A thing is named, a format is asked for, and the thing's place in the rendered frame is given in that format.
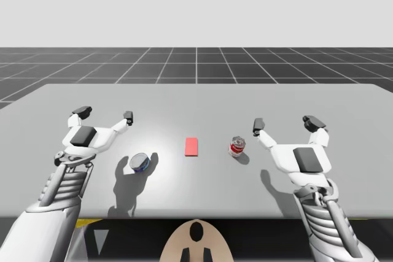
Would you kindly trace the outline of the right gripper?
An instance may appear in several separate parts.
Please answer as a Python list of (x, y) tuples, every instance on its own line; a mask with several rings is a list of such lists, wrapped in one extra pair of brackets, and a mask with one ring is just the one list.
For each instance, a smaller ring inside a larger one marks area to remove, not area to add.
[(264, 130), (263, 118), (254, 120), (252, 133), (265, 149), (270, 149), (273, 161), (280, 171), (327, 173), (332, 165), (324, 149), (330, 139), (326, 124), (313, 115), (305, 115), (302, 120), (304, 127), (311, 133), (309, 144), (277, 144)]

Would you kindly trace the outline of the pink pad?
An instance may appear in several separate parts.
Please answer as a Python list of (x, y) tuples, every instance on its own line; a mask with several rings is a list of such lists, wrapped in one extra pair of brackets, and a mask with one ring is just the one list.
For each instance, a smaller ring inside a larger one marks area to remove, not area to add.
[(185, 156), (198, 156), (198, 139), (196, 137), (187, 137), (185, 139)]

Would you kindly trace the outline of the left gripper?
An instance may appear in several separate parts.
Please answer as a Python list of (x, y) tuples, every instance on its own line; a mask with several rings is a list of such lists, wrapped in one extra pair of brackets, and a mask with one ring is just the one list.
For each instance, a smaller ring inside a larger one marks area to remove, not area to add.
[(123, 119), (111, 128), (81, 126), (82, 120), (90, 116), (91, 106), (83, 106), (72, 111), (68, 127), (72, 127), (62, 140), (65, 152), (73, 155), (91, 155), (105, 152), (112, 145), (116, 134), (124, 133), (133, 125), (133, 112), (127, 110)]

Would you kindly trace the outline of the red and white can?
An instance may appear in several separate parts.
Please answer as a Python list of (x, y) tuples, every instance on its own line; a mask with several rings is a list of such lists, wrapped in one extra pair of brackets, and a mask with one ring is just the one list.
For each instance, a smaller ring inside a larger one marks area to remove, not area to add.
[(244, 148), (246, 146), (246, 141), (240, 136), (235, 136), (232, 138), (230, 145), (228, 147), (228, 153), (237, 158), (243, 154)]

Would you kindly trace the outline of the blue flat can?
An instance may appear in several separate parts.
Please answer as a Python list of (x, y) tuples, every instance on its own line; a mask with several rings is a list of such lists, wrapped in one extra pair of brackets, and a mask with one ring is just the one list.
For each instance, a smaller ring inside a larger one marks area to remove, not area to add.
[(130, 160), (130, 168), (133, 172), (142, 172), (150, 164), (150, 158), (145, 153), (137, 153)]

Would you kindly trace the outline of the tan robot part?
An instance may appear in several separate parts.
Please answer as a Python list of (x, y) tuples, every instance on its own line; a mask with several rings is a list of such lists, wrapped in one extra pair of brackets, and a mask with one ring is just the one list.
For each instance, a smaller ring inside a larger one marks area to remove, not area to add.
[(234, 262), (218, 229), (203, 220), (183, 223), (170, 235), (159, 262)]

